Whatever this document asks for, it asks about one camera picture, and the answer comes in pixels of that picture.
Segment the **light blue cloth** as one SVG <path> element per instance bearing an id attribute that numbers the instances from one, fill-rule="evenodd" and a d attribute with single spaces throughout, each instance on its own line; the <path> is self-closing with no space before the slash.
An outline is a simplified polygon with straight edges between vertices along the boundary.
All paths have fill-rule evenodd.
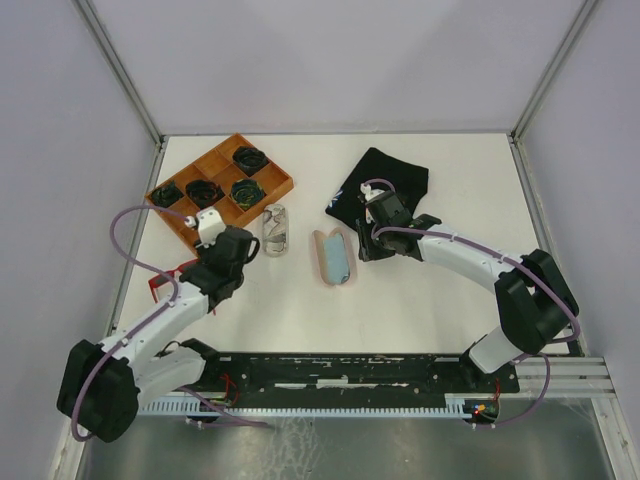
<path id="1" fill-rule="evenodd" d="M 341 233 L 323 241 L 326 280 L 329 285 L 342 285 L 350 278 L 350 266 L 344 237 Z"/>

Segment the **pink glasses case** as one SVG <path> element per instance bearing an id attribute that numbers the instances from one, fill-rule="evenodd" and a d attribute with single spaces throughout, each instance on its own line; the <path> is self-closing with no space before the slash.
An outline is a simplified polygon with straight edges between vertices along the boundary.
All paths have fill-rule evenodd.
<path id="1" fill-rule="evenodd" d="M 329 285 L 326 280 L 326 265 L 325 265 L 325 254 L 323 250 L 323 241 L 327 237 L 335 235 L 337 233 L 341 233 L 344 237 L 344 242 L 346 245 L 347 256 L 348 256 L 349 266 L 350 266 L 350 278 L 346 283 L 342 285 Z M 346 286 L 346 285 L 353 284 L 357 279 L 356 259 L 353 252 L 351 239 L 347 234 L 347 232 L 341 227 L 336 227 L 335 229 L 331 230 L 329 233 L 325 233 L 321 230 L 314 230 L 311 234 L 311 239 L 312 239 L 312 245 L 314 248 L 318 274 L 321 278 L 321 281 L 328 287 L 339 287 L 339 286 Z"/>

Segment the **marble pattern glasses case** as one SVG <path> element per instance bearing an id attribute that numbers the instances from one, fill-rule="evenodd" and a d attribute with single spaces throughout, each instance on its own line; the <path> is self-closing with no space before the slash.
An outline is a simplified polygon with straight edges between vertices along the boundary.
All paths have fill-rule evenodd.
<path id="1" fill-rule="evenodd" d="M 267 205 L 262 216 L 262 248 L 270 257 L 287 253 L 289 247 L 289 214 L 281 204 Z"/>

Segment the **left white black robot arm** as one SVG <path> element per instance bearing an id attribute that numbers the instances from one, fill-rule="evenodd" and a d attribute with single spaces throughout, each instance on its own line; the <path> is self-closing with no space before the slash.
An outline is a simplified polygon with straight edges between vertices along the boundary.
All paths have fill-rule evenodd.
<path id="1" fill-rule="evenodd" d="M 162 349 L 232 297 L 259 249 L 259 239 L 249 231 L 226 227 L 211 244 L 199 247 L 197 260 L 169 276 L 171 293 L 142 318 L 70 350 L 56 407 L 70 419 L 76 440 L 112 442 L 157 398 L 183 386 L 209 390 L 219 383 L 221 366 L 202 342 L 187 340 L 170 353 Z"/>

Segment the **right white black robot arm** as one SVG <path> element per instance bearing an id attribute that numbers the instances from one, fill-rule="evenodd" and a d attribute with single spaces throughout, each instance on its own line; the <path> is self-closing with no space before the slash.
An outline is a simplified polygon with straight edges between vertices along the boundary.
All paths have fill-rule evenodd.
<path id="1" fill-rule="evenodd" d="M 580 335 L 579 306 L 554 258 L 535 249 L 517 256 L 466 238 L 428 214 L 413 217 L 391 189 L 361 186 L 359 258 L 400 255 L 457 273 L 495 295 L 499 325 L 462 355 L 460 382 L 481 391 L 507 363 Z"/>

